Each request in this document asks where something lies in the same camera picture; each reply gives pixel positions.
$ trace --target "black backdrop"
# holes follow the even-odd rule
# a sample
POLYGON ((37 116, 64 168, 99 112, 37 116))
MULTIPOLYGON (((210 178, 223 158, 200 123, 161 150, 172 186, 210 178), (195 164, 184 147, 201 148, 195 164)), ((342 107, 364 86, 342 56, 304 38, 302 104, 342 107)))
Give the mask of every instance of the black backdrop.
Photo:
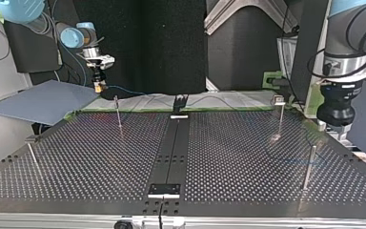
MULTIPOLYGON (((117 59, 108 83, 135 91, 198 94, 205 91, 205 0, 74 1, 81 21, 94 22, 103 53, 117 59)), ((112 97, 114 90, 105 92, 112 97)))

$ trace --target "table surface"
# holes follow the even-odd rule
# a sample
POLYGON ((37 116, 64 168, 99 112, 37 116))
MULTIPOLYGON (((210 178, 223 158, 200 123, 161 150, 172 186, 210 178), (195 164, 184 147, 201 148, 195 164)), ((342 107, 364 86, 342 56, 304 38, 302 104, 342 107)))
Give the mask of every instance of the table surface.
POLYGON ((0 163, 0 213, 366 219, 366 164, 297 112, 83 113, 0 163), (308 158, 313 146, 316 157, 308 158), (308 190, 301 186, 312 167, 308 190), (152 184, 180 198, 152 199, 152 184))

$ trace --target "metal plate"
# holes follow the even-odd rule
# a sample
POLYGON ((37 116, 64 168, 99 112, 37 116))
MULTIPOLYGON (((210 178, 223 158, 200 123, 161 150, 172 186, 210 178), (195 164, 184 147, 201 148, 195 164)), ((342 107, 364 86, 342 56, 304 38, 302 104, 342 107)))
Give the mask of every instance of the metal plate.
MULTIPOLYGON (((42 202, 97 203, 106 214, 142 214, 168 115, 122 114, 121 119, 122 129, 117 114, 80 114, 34 146, 38 164, 32 162, 30 153, 13 156, 13 162, 6 162, 8 166, 0 170, 0 201, 27 201, 30 209, 43 207, 42 202), (119 209, 118 203, 130 205, 119 209), (138 211, 133 210, 135 205, 140 206, 138 211)), ((57 206, 53 205, 58 213, 68 211, 57 206)), ((91 209, 70 211, 88 213, 91 209)))
POLYGON ((278 112, 191 114, 179 214, 366 218, 365 163, 302 121, 291 112, 281 125, 278 112))

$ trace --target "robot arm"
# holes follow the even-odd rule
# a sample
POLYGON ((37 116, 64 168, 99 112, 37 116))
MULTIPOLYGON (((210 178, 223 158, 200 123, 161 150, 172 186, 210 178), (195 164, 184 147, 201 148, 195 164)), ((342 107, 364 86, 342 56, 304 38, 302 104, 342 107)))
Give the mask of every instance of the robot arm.
POLYGON ((325 102, 317 118, 347 132, 356 115, 352 100, 366 78, 366 0, 333 0, 324 55, 325 102))
MULTIPOLYGON (((0 11, 5 20, 24 25, 39 34, 52 32, 51 19, 43 12, 44 8, 44 0, 0 0, 0 11)), ((103 71, 110 68, 115 60, 114 57, 100 53, 93 23, 78 23, 76 28, 64 23, 54 24, 57 36, 64 46, 83 50, 88 67, 94 72, 94 89, 97 93, 103 92, 107 88, 103 71)))

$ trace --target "metal rod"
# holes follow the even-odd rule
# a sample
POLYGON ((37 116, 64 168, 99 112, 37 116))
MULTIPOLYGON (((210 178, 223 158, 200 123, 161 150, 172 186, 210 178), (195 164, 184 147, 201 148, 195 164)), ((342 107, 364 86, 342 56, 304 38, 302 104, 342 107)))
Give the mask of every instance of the metal rod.
POLYGON ((30 153, 31 153, 31 156, 32 156, 32 161, 34 161, 34 163, 37 163, 37 158, 35 157, 34 150, 32 149, 31 144, 28 143, 28 146, 29 146, 29 150, 30 150, 30 153))
POLYGON ((285 105, 282 105, 282 106, 281 106, 280 125, 281 125, 281 123, 283 122, 284 106, 285 106, 285 105))
POLYGON ((115 106, 115 110, 117 111, 117 118, 118 118, 118 127, 123 127, 121 124, 121 117, 120 117, 120 111, 119 111, 119 105, 118 105, 118 97, 117 95, 114 97, 114 106, 115 106))
POLYGON ((307 167, 307 172, 305 174, 304 183, 302 185, 302 189, 304 191, 308 190, 308 183, 309 183, 309 179, 310 179, 310 176, 311 176, 312 165, 313 165, 314 160, 315 160, 315 154, 316 154, 316 146, 313 146, 312 149, 311 149, 311 153, 310 153, 310 158, 309 158, 309 163, 308 163, 308 167, 307 167))

